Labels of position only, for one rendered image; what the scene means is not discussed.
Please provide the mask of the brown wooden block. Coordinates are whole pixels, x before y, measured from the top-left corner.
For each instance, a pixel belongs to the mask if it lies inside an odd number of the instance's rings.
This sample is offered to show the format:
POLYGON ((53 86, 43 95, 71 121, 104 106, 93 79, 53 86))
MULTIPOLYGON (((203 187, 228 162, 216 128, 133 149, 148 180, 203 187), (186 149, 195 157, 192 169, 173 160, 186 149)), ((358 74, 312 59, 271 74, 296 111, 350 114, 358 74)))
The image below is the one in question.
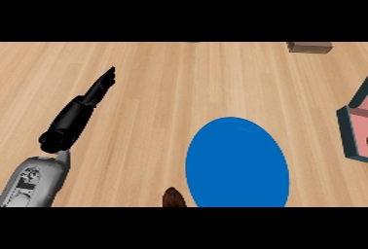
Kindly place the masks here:
POLYGON ((291 53, 328 53, 333 47, 331 42, 288 42, 291 53))

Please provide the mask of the blue plate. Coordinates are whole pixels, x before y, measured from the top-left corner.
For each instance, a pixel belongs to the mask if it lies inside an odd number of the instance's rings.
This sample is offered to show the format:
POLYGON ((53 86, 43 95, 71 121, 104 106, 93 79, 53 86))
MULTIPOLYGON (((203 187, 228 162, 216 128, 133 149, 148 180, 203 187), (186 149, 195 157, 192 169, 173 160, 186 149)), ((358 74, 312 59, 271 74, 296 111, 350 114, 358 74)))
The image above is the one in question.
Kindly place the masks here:
POLYGON ((212 121, 186 151, 185 176, 198 207, 284 207, 290 170, 268 131, 243 118, 212 121))

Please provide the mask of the pink and teal box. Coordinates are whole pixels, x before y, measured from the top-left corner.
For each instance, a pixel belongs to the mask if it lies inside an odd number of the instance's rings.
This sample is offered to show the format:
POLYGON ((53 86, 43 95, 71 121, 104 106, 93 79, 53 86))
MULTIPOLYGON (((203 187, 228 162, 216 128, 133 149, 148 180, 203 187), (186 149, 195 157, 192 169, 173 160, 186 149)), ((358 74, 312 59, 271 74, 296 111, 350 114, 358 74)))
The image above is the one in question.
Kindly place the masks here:
POLYGON ((337 117, 345 156, 368 162, 368 77, 337 117))

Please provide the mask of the dark brown pointed object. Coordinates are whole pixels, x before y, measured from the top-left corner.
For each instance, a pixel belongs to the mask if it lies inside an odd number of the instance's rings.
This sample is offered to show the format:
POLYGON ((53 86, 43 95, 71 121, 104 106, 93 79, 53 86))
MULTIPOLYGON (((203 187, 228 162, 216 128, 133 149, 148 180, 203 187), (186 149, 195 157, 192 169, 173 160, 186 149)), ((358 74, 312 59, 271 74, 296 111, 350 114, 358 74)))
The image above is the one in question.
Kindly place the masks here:
POLYGON ((163 194, 163 206, 186 207, 183 195, 175 187, 170 187, 163 194))

